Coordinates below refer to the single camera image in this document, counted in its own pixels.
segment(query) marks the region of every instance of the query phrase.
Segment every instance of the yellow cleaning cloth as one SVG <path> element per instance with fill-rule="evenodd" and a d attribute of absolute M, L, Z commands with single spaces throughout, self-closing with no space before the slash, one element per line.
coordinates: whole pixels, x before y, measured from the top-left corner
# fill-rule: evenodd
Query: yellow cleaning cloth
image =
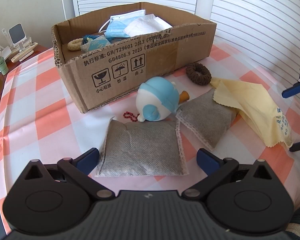
<path fill-rule="evenodd" d="M 211 85 L 216 88 L 213 100 L 237 108 L 266 146 L 279 142 L 292 146 L 288 120 L 263 85 L 219 78 L 212 78 Z"/>

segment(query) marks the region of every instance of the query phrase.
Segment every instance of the umbrella symbol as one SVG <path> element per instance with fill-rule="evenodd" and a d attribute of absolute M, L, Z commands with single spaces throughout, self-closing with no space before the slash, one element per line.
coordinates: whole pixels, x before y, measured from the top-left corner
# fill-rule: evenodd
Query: umbrella symbol
<path fill-rule="evenodd" d="M 121 75 L 121 70 L 126 68 L 125 66 L 123 66 L 124 64 L 121 64 L 120 66 L 118 66 L 116 69 L 115 69 L 115 72 L 119 71 L 119 76 Z"/>
<path fill-rule="evenodd" d="M 101 79 L 101 83 L 99 83 L 99 84 L 102 84 L 103 82 L 105 82 L 102 79 L 106 76 L 106 74 L 107 74 L 107 71 L 103 71 L 103 72 L 99 73 L 98 76 L 95 75 L 94 78 L 99 79 L 99 80 Z"/>

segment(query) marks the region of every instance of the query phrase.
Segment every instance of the cardboard box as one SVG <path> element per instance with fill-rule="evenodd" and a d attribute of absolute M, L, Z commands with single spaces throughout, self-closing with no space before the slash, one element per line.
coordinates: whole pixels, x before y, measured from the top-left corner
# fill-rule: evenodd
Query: cardboard box
<path fill-rule="evenodd" d="M 97 33 L 111 15 L 140 9 L 173 28 L 87 53 L 67 49 L 69 41 Z M 55 64 L 72 100 L 86 113 L 136 90 L 151 77 L 208 57 L 216 26 L 189 12 L 148 2 L 108 7 L 52 27 Z"/>

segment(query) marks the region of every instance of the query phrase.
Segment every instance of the light blue fabric pouch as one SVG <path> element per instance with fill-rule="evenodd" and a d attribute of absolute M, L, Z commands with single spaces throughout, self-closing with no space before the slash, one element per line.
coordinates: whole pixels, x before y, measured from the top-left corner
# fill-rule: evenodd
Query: light blue fabric pouch
<path fill-rule="evenodd" d="M 101 49 L 106 45 L 110 45 L 111 43 L 105 38 L 104 35 L 92 40 L 88 41 L 86 44 L 80 46 L 82 52 L 88 52 L 94 49 Z"/>
<path fill-rule="evenodd" d="M 130 13 L 113 15 L 110 16 L 110 19 L 103 24 L 100 28 L 99 33 L 105 32 L 105 37 L 108 41 L 111 42 L 114 38 L 129 38 L 130 36 L 125 34 L 123 30 L 135 19 L 144 16 L 146 10 L 138 10 Z M 109 23 L 107 29 L 102 31 L 102 29 Z"/>

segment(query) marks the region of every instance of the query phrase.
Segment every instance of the screw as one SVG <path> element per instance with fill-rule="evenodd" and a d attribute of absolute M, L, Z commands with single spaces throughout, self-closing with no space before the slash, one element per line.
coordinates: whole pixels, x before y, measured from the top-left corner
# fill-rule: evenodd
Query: screw
<path fill-rule="evenodd" d="M 102 189 L 97 192 L 97 196 L 101 198 L 108 198 L 112 196 L 112 192 L 108 189 Z"/>
<path fill-rule="evenodd" d="M 200 191 L 195 188 L 189 188 L 184 193 L 187 197 L 197 197 L 200 195 Z"/>

